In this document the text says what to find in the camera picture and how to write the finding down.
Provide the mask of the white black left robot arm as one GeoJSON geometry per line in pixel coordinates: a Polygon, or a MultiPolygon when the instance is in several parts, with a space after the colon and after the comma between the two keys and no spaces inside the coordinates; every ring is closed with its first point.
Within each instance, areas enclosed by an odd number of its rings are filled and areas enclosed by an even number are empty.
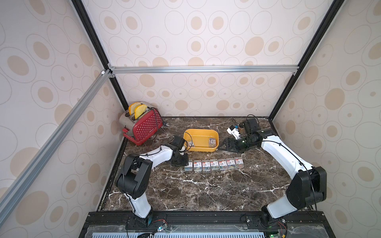
{"type": "Polygon", "coordinates": [[[125,158],[115,186],[124,193],[133,208],[134,215],[145,223],[152,220],[152,208],[146,197],[153,168],[164,162],[172,166],[185,166],[189,162],[187,148],[182,145],[161,145],[143,154],[130,154],[125,158]]]}

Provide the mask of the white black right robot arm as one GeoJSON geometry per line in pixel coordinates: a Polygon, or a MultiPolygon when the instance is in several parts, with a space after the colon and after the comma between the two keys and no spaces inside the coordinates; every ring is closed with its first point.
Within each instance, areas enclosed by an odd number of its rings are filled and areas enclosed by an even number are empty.
{"type": "Polygon", "coordinates": [[[262,207],[263,226],[271,227],[285,215],[326,200],[327,172],[325,169],[315,167],[302,159],[270,128],[252,131],[246,136],[227,138],[218,149],[243,153],[255,146],[260,146],[267,151],[291,178],[286,194],[277,201],[262,207]]]}

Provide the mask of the clear paper clip box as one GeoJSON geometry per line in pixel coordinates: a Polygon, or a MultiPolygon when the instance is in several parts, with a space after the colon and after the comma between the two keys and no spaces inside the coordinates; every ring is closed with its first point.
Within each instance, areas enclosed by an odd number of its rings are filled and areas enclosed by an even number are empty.
{"type": "Polygon", "coordinates": [[[233,158],[227,159],[226,162],[227,162],[228,169],[232,170],[236,168],[236,163],[233,158]]]}
{"type": "Polygon", "coordinates": [[[192,160],[188,161],[188,164],[184,166],[185,172],[191,172],[193,171],[193,162],[192,160]]]}
{"type": "Polygon", "coordinates": [[[227,161],[224,159],[219,159],[218,160],[219,168],[221,171],[225,171],[228,169],[227,161]]]}
{"type": "Polygon", "coordinates": [[[194,160],[193,161],[193,170],[195,172],[202,172],[202,161],[194,160]]]}
{"type": "Polygon", "coordinates": [[[211,171],[211,163],[209,160],[203,160],[202,161],[202,171],[203,172],[210,172],[211,171]]]}
{"type": "Polygon", "coordinates": [[[210,160],[211,170],[212,171],[218,171],[220,170],[219,162],[217,159],[210,160]]]}
{"type": "Polygon", "coordinates": [[[217,140],[215,138],[209,138],[208,144],[210,148],[214,148],[217,146],[217,140]]]}
{"type": "Polygon", "coordinates": [[[243,162],[243,159],[242,159],[242,158],[240,158],[240,157],[235,157],[234,160],[235,160],[235,164],[236,164],[236,168],[237,168],[237,169],[244,168],[244,162],[243,162]]]}

